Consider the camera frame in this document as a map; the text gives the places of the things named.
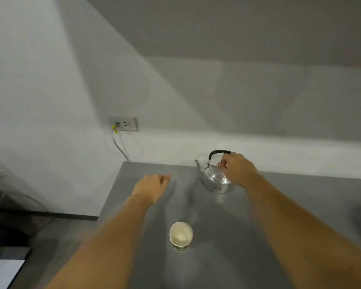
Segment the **person's left forearm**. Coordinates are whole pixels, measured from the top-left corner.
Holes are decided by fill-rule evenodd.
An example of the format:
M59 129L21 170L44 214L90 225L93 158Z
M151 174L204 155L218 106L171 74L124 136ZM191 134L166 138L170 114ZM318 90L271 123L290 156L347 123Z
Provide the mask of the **person's left forearm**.
M53 277L45 289L126 289L142 224L149 207L148 195L134 194Z

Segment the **person's right hand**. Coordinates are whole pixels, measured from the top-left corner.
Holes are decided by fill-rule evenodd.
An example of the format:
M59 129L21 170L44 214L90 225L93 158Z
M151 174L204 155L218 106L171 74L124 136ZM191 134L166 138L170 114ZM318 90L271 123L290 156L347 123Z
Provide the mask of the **person's right hand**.
M224 175L234 184L248 188L259 176L255 165L242 154L237 156L237 166L234 170L223 171Z

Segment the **white board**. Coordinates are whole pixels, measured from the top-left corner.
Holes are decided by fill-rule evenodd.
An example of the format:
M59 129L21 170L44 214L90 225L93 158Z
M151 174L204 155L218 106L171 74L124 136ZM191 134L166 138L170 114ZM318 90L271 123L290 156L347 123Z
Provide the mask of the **white board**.
M25 260L0 259L0 289L8 289Z

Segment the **person's left hand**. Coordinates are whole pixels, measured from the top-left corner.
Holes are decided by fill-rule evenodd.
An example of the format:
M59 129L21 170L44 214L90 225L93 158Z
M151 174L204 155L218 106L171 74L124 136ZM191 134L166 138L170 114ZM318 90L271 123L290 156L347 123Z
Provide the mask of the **person's left hand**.
M132 197L142 199L149 205L155 204L167 188L167 186L161 186L158 175L145 175L135 184Z

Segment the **silver metal kettle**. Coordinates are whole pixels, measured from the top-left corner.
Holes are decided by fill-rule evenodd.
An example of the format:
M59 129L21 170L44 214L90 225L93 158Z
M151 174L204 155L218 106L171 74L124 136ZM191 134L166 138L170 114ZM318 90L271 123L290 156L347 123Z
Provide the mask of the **silver metal kettle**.
M214 155L231 154L228 150L213 150L208 156L208 160L201 164L197 159L195 163L199 170L199 179L202 184L211 192L226 194L233 190L235 185L224 175L217 166L217 162L212 161Z

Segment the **white paper cup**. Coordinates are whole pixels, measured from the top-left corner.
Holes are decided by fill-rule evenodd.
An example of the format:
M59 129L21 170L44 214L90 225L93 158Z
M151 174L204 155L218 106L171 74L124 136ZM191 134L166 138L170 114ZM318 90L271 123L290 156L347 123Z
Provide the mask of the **white paper cup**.
M193 240L193 229L185 222L176 222L169 231L169 239L178 251L185 250Z

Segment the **grey wall socket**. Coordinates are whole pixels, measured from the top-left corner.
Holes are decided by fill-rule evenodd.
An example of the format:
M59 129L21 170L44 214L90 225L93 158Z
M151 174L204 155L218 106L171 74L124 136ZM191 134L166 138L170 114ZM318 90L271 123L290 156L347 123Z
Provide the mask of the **grey wall socket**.
M137 132L139 130L136 117L108 117L107 121L116 131Z

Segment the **person's right forearm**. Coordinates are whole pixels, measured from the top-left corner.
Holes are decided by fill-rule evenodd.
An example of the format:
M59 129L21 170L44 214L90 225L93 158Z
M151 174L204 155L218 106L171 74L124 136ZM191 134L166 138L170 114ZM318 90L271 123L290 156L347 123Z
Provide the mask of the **person's right forearm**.
M243 182L267 239L296 289L361 289L361 250L263 176Z

